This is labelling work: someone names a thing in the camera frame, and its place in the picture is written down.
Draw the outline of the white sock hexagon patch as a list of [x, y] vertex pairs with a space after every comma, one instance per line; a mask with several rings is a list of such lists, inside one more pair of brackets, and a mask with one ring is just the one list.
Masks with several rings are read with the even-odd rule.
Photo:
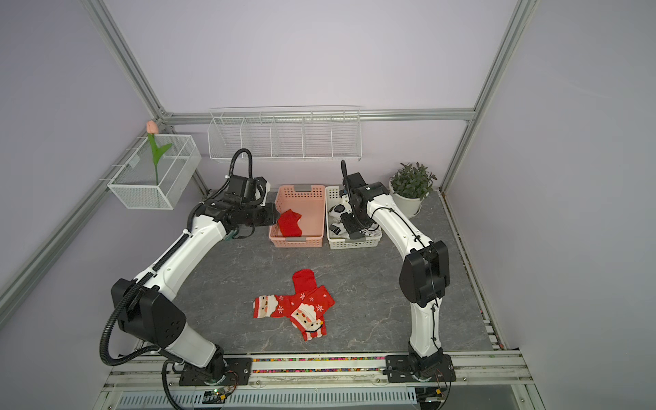
[[348, 215], [351, 211], [350, 205], [338, 203], [329, 209], [328, 215], [333, 219], [340, 221], [343, 215]]

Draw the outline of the red fuzzy sock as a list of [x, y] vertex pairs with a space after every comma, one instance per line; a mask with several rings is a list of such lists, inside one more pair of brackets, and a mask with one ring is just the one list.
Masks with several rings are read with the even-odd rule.
[[292, 209], [286, 210], [278, 218], [278, 230], [282, 237], [302, 237], [299, 221], [302, 215]]

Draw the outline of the red santa sock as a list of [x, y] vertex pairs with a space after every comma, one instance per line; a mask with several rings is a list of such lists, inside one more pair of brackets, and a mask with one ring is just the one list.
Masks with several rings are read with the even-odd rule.
[[290, 323], [305, 342], [326, 336], [325, 314], [335, 304], [330, 292], [321, 286], [302, 299], [290, 314]]
[[300, 306], [302, 297], [299, 295], [264, 295], [256, 297], [253, 302], [253, 318], [289, 318]]

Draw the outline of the white sock grey bird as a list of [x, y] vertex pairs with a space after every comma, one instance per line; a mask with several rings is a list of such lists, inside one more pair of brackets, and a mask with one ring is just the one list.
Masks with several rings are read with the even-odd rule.
[[334, 238], [341, 237], [350, 239], [350, 233], [342, 223], [332, 223], [328, 227], [331, 236]]

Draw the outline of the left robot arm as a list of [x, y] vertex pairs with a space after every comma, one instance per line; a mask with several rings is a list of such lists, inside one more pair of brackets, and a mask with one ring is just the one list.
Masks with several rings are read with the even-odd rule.
[[244, 228], [254, 232], [277, 223], [279, 213], [267, 200], [270, 185], [266, 179], [235, 173], [241, 156], [249, 165], [254, 163], [250, 150], [237, 150], [225, 183], [191, 210], [178, 239], [134, 279], [114, 283], [114, 310], [99, 342], [103, 364], [118, 367], [154, 352], [197, 374], [205, 384], [221, 384], [227, 378], [230, 369], [223, 348], [195, 331], [174, 300], [216, 244], [243, 239]]

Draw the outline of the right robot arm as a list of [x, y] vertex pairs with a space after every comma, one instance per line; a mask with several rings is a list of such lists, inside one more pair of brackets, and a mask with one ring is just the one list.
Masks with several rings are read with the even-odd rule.
[[451, 356], [444, 353], [439, 339], [440, 308], [450, 285], [447, 245], [415, 227], [382, 184], [367, 184], [360, 174], [349, 173], [345, 161], [340, 168], [355, 222], [381, 228], [402, 258], [399, 286], [410, 303], [411, 334], [408, 353], [387, 357], [384, 373], [391, 383], [454, 382]]

